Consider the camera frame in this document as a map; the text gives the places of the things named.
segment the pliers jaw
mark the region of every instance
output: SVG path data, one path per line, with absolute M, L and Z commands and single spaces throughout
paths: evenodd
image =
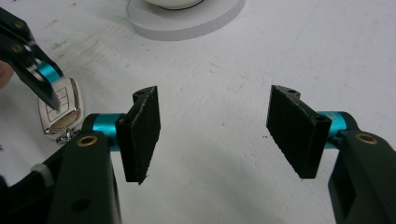
M 0 7 L 0 32 L 0 60 L 9 63 L 21 81 L 43 102 L 59 109 L 51 83 L 63 77 L 63 73 L 36 44 L 26 22 Z

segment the black bracket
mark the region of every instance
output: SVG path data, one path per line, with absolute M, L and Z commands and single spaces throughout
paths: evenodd
M 340 150 L 329 181 L 337 223 L 396 223 L 396 152 L 348 113 L 334 113 L 344 128 L 334 130 L 339 119 L 315 112 L 299 92 L 273 86 L 267 128 L 301 178 L 316 177 L 326 144 Z
M 89 115 L 81 133 L 39 164 L 41 171 L 11 187 L 0 176 L 0 223 L 120 223 L 110 158 L 115 143 L 93 128 L 98 116 Z M 127 181 L 141 184 L 161 129 L 157 87 L 134 93 L 131 110 L 110 123 L 107 128 L 117 127 Z

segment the cyan cylindrical connector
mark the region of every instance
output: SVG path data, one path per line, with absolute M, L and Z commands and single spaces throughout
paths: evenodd
M 332 126 L 330 127 L 327 143 L 325 148 L 336 148 L 336 146 L 330 142 L 334 139 L 339 131 L 347 130 L 347 122 L 344 117 L 336 111 L 319 111 L 318 114 L 328 117 L 332 120 Z
M 102 132 L 106 137 L 110 138 L 113 142 L 111 151 L 120 151 L 120 147 L 117 144 L 117 130 L 116 121 L 121 114 L 99 114 L 92 126 L 92 130 L 96 132 Z
M 55 69 L 48 63 L 41 63 L 37 66 L 37 71 L 47 79 L 49 83 L 56 82 L 61 78 Z

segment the screw hole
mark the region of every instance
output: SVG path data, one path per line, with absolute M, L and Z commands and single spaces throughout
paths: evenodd
M 95 144 L 98 141 L 98 138 L 96 136 L 85 136 L 77 141 L 77 145 L 79 147 L 88 147 L 93 144 Z
M 79 199 L 72 204 L 72 210 L 73 212 L 82 212 L 87 210 L 90 204 L 91 201 L 88 198 Z
M 22 47 L 20 45 L 12 45 L 11 49 L 16 52 L 16 53 L 21 53 L 23 51 Z
M 14 25 L 15 25 L 15 27 L 17 27 L 19 29 L 23 28 L 23 26 L 24 26 L 22 21 L 15 21 Z
M 367 144 L 371 144 L 371 145 L 376 145 L 378 143 L 378 140 L 376 140 L 376 138 L 372 137 L 369 134 L 365 134 L 365 133 L 356 134 L 356 138 L 359 139 L 363 143 L 367 143 Z

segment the car key fob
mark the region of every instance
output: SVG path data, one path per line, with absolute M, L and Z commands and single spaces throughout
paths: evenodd
M 63 144 L 79 132 L 84 120 L 84 104 L 79 85 L 73 78 L 63 77 L 52 83 L 52 88 L 59 99 L 59 109 L 52 109 L 40 99 L 38 108 L 44 134 Z

